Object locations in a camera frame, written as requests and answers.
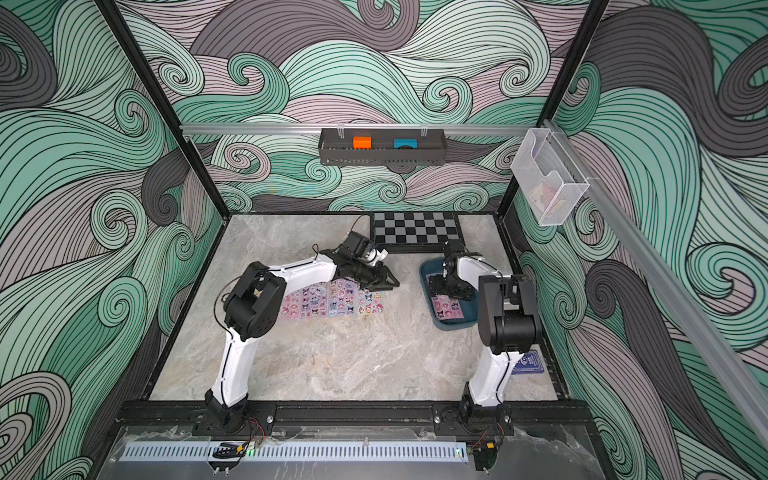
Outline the pink sticker sheet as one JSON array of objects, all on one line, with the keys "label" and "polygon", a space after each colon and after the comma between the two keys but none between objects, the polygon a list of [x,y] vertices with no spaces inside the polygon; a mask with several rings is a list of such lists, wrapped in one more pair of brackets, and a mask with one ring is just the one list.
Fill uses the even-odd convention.
[{"label": "pink sticker sheet", "polygon": [[356,313],[360,316],[382,313],[384,311],[382,294],[359,290],[357,294]]},{"label": "pink sticker sheet", "polygon": [[329,282],[315,283],[304,288],[301,292],[300,298],[300,317],[327,317],[329,292]]},{"label": "pink sticker sheet", "polygon": [[354,315],[358,300],[356,282],[337,279],[329,283],[327,313],[329,317]]},{"label": "pink sticker sheet", "polygon": [[287,320],[303,318],[306,315],[303,299],[303,290],[297,290],[286,295],[281,303],[279,318]]}]

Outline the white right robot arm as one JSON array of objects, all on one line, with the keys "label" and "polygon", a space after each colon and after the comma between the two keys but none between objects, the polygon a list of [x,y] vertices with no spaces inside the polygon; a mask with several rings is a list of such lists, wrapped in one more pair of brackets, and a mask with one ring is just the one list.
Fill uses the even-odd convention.
[{"label": "white right robot arm", "polygon": [[428,280],[433,294],[477,302],[484,349],[460,401],[459,413],[465,420],[501,411],[515,366],[539,342],[540,322],[527,307],[527,287],[522,276],[503,273],[459,240],[446,242],[442,273]]}]

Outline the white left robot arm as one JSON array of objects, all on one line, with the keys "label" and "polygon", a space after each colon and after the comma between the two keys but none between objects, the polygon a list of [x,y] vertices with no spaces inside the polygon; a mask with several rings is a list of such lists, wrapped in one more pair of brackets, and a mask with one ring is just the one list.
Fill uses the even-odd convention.
[{"label": "white left robot arm", "polygon": [[258,340],[275,325],[283,298],[314,284],[338,279],[353,281],[370,292],[390,291],[399,281],[385,265],[388,251],[351,231],[335,248],[284,265],[250,263],[223,305],[227,341],[213,386],[205,403],[220,426],[238,430],[247,421],[248,378]]}]

